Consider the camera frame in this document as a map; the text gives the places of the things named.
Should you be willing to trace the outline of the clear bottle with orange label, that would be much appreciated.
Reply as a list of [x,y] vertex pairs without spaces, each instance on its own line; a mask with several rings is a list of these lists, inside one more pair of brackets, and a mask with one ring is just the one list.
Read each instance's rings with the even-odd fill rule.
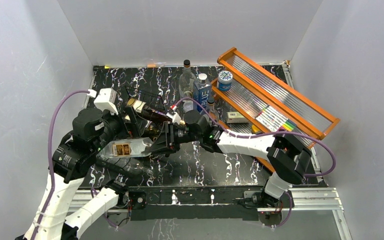
[[154,142],[149,137],[120,139],[109,142],[98,154],[103,159],[107,158],[141,158],[151,153],[146,150]]

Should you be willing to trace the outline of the blue square glass bottle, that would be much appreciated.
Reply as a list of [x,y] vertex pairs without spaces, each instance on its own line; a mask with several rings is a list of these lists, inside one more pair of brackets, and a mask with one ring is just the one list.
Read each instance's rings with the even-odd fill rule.
[[193,82],[193,99],[200,104],[196,106],[196,110],[202,114],[203,109],[208,109],[208,99],[211,96],[212,85],[207,74],[200,73],[198,78]]

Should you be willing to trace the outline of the clear round glass bottle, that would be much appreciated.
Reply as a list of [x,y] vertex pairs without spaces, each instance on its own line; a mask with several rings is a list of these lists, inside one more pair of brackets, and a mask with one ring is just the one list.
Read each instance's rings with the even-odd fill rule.
[[208,99],[207,99],[207,112],[208,112],[208,115],[206,115],[206,118],[208,120],[208,123],[210,125],[213,125],[214,123],[218,123],[219,122],[219,114],[218,112],[215,110],[215,99],[213,96],[210,96]]

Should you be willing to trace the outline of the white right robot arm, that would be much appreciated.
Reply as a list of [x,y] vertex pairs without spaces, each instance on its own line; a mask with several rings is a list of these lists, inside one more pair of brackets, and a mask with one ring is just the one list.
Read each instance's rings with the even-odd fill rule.
[[268,160],[274,173],[261,194],[262,202],[268,207],[275,207],[292,185],[303,182],[312,157],[311,150],[298,139],[296,132],[240,134],[223,129],[197,110],[187,112],[182,121],[165,121],[161,133],[145,152],[170,155],[179,151],[181,144],[195,141],[211,153],[235,153]]

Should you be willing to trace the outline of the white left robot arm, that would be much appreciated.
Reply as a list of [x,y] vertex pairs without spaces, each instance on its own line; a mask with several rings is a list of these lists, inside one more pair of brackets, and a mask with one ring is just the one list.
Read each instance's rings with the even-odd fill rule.
[[129,203],[128,187],[113,179],[89,202],[68,214],[77,190],[97,154],[116,137],[129,132],[117,110],[85,108],[72,121],[72,131],[49,156],[49,173],[41,203],[19,240],[78,240],[109,209]]

